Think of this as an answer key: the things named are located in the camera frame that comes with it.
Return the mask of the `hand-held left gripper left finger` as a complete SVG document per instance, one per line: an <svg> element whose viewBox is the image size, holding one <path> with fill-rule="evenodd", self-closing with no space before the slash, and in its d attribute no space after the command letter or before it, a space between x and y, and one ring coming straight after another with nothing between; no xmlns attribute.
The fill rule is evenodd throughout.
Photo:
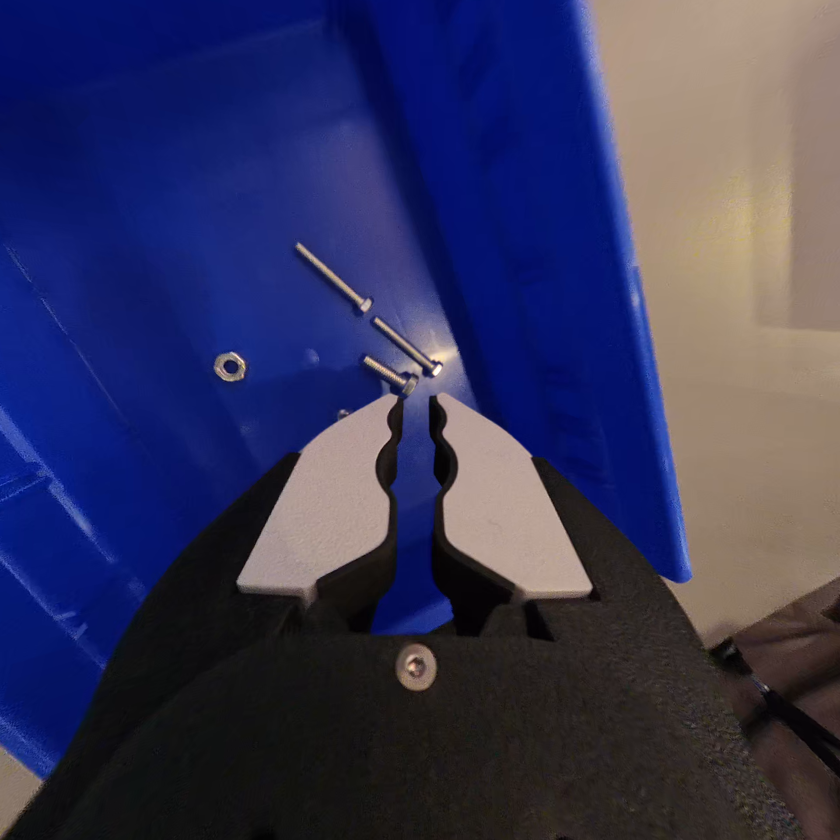
<svg viewBox="0 0 840 840"><path fill-rule="evenodd" d="M303 450L237 579L301 601L378 601L396 576L403 402L384 395Z"/></svg>

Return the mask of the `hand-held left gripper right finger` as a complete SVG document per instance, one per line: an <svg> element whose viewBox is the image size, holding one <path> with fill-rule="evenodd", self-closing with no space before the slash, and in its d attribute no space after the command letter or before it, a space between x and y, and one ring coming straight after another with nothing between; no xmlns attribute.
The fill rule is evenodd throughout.
<svg viewBox="0 0 840 840"><path fill-rule="evenodd" d="M429 401L440 484L435 532L446 560L515 601L585 599L593 583L530 452L453 396Z"/></svg>

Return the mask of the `short thin silver bolt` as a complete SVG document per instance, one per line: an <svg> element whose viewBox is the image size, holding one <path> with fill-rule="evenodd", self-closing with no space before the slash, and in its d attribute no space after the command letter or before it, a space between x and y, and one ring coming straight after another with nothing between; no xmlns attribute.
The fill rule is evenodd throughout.
<svg viewBox="0 0 840 840"><path fill-rule="evenodd" d="M417 374L396 371L391 366L384 364L369 354L362 355L360 363L374 373L380 380L388 384L391 392L402 399L406 399L413 394L419 383Z"/></svg>

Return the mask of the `blue plastic bin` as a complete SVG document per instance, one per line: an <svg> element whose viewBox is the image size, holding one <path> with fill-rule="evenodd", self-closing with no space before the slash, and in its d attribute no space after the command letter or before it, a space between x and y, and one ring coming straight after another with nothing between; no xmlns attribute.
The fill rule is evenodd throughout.
<svg viewBox="0 0 840 840"><path fill-rule="evenodd" d="M174 558L383 393L361 356L417 368L373 317L443 363L406 406L375 629L445 620L436 392L690 579L585 2L2 2L1 26L2 747L35 776Z"/></svg>

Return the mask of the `medium thin silver bolt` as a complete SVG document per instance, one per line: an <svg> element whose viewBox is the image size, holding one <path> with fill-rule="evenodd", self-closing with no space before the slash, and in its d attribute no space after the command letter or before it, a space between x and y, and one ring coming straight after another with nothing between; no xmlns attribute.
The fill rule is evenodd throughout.
<svg viewBox="0 0 840 840"><path fill-rule="evenodd" d="M371 325L406 357L418 364L426 376L435 378L443 370L442 362L431 359L380 317L373 317Z"/></svg>

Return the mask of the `long thin silver bolt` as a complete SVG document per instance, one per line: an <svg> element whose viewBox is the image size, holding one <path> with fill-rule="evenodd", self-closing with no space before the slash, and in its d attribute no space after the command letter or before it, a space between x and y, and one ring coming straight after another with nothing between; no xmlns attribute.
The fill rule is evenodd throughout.
<svg viewBox="0 0 840 840"><path fill-rule="evenodd" d="M365 315L372 309L373 299L371 297L360 294L319 257L316 257L304 244L301 242L295 243L295 251L320 277L325 279L343 298L346 298L359 314Z"/></svg>

